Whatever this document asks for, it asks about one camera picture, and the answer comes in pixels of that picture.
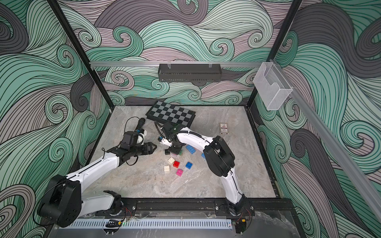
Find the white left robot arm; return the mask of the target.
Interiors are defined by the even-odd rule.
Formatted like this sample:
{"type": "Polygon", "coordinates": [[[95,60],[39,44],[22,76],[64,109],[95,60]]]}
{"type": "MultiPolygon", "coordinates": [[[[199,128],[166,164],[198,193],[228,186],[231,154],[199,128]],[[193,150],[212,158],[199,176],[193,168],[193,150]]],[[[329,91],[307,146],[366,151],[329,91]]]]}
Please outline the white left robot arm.
{"type": "Polygon", "coordinates": [[[156,149],[157,146],[152,142],[132,146],[128,150],[115,146],[105,151],[103,157],[75,172],[52,177],[37,207],[37,215],[62,228],[71,225],[78,217],[99,211],[111,216],[120,215],[125,211],[120,194],[104,190],[88,197],[83,196],[83,192],[130,158],[151,155],[156,149]]]}

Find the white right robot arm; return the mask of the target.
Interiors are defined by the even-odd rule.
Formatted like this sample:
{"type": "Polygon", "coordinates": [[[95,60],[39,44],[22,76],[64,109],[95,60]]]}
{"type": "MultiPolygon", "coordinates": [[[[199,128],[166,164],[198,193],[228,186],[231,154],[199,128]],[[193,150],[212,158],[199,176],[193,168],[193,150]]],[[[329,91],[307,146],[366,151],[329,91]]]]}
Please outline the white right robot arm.
{"type": "Polygon", "coordinates": [[[235,155],[226,141],[220,136],[201,135],[182,124],[156,123],[155,127],[160,135],[159,142],[168,146],[170,153],[179,155],[182,148],[189,145],[204,154],[209,169],[221,179],[229,212],[233,216],[240,215],[245,196],[236,178],[235,155]]]}

